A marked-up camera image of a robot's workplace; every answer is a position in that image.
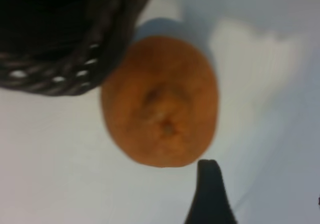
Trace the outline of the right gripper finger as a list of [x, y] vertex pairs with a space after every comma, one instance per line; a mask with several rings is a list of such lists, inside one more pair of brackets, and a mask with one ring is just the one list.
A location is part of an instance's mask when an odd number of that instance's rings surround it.
[[236, 224], [221, 169], [215, 160], [197, 163], [196, 190], [186, 224]]

